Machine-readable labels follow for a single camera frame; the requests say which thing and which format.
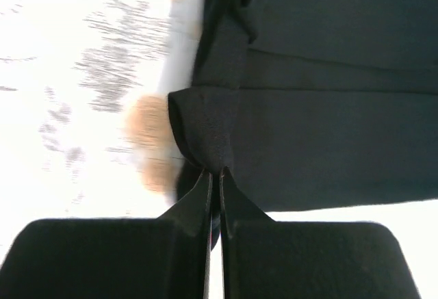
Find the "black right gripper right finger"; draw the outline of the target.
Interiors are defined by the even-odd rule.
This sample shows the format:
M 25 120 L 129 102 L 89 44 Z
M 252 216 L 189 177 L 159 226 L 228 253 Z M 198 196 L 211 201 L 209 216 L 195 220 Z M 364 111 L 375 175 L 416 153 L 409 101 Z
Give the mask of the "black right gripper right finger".
M 278 222 L 219 183 L 226 298 L 404 299 L 419 293 L 400 245 L 372 222 Z

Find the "black t-shirt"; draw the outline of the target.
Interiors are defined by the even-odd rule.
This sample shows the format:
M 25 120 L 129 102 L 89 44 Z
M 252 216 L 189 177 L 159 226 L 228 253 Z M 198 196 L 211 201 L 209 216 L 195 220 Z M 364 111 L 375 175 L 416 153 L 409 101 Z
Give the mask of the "black t-shirt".
M 264 211 L 437 197 L 437 0 L 205 0 L 168 96 L 177 198 L 229 168 Z

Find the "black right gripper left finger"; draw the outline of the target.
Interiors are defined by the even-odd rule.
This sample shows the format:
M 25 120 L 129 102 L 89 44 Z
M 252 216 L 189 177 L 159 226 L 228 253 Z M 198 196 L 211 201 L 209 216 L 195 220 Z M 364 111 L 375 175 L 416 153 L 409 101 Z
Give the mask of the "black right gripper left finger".
M 206 298 L 212 177 L 155 219 L 42 219 L 16 237 L 2 298 Z

